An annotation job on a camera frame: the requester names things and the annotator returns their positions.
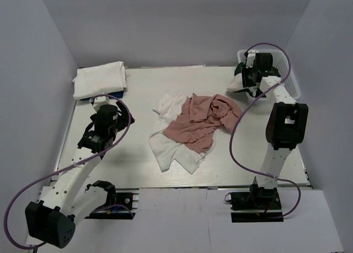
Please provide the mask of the dark green t-shirt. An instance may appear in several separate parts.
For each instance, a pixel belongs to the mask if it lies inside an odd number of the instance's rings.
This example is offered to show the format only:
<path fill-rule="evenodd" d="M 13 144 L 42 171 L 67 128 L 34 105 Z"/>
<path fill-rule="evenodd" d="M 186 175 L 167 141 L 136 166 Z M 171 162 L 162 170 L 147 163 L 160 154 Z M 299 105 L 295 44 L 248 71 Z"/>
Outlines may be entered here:
<path fill-rule="evenodd" d="M 252 98 L 257 98 L 263 92 L 259 89 L 261 82 L 260 71 L 253 68 L 246 68 L 245 63 L 241 62 L 234 71 L 236 81 L 235 92 L 246 92 Z"/>

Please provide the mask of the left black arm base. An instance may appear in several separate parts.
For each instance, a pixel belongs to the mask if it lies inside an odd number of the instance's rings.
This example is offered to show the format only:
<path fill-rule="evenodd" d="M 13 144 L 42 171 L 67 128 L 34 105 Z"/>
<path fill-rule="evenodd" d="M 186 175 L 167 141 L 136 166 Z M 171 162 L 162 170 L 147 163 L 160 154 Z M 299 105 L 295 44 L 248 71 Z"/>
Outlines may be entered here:
<path fill-rule="evenodd" d="M 101 211 L 94 211 L 86 219 L 132 220 L 136 214 L 139 190 L 116 190 L 113 200 L 100 206 Z"/>

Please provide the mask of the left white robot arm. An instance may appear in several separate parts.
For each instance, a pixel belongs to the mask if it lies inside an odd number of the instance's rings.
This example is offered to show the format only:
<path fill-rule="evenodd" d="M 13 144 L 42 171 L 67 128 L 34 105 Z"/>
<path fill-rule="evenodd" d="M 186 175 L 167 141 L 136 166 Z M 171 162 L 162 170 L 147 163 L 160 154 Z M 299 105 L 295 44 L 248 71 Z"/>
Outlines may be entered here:
<path fill-rule="evenodd" d="M 71 164 L 59 173 L 56 183 L 38 202 L 25 209 L 29 235 L 43 243 L 63 249 L 73 238 L 77 225 L 93 212 L 116 206 L 115 185 L 98 180 L 79 191 L 104 155 L 121 141 L 120 131 L 127 132 L 134 118 L 119 99 L 115 104 L 96 103 L 95 113 L 77 144 Z"/>

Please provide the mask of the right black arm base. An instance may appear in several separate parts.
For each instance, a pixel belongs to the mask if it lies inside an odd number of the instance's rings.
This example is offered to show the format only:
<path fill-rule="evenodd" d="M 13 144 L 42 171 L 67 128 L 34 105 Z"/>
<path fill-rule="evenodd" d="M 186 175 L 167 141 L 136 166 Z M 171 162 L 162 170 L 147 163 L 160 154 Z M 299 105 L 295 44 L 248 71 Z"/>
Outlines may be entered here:
<path fill-rule="evenodd" d="M 230 192 L 224 197 L 231 205 L 233 223 L 283 222 L 282 206 L 277 188 L 265 189 L 256 183 L 249 191 Z"/>

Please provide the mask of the white printed t-shirt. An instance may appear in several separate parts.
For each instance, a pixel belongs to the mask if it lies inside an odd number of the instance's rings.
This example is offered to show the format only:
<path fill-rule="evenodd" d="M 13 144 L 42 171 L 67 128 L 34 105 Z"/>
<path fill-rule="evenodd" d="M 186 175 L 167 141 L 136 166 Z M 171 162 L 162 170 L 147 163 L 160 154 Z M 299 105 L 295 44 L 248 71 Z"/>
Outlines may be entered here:
<path fill-rule="evenodd" d="M 169 124 L 181 114 L 181 107 L 185 101 L 184 94 L 170 92 L 163 95 L 153 108 L 158 118 L 151 130 L 148 142 L 162 172 L 169 170 L 171 164 L 177 162 L 189 174 L 193 174 L 216 145 L 213 141 L 209 150 L 199 154 L 163 134 Z"/>

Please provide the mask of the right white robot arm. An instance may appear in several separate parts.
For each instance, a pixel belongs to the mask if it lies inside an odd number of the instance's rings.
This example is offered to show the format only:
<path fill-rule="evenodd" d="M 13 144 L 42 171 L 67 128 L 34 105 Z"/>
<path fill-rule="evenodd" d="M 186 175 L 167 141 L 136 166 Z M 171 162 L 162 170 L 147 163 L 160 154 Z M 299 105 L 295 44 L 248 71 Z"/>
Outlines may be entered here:
<path fill-rule="evenodd" d="M 287 157 L 304 140 L 308 106 L 298 103 L 286 90 L 269 52 L 247 51 L 241 74 L 243 87 L 256 88 L 256 98 L 264 94 L 273 104 L 265 130 L 268 148 L 254 180 L 259 188 L 272 190 Z"/>

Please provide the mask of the pink t-shirt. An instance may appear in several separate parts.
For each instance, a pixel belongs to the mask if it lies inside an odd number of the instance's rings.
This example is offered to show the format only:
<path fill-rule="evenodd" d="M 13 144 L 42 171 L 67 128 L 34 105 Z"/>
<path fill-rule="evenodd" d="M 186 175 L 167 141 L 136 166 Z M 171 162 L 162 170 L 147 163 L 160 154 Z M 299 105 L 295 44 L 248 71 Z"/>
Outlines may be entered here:
<path fill-rule="evenodd" d="M 232 132 L 241 114 L 239 106 L 223 95 L 193 94 L 163 134 L 199 154 L 205 153 L 213 144 L 214 131 L 224 128 Z"/>

